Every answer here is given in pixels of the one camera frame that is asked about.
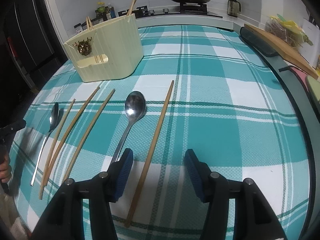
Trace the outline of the person left hand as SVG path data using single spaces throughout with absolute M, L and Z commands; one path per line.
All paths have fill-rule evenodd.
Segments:
M 4 161 L 0 165 L 0 179 L 2 183 L 7 183 L 11 179 L 11 171 L 12 168 L 10 166 L 10 157 L 9 154 L 7 153 L 4 156 Z

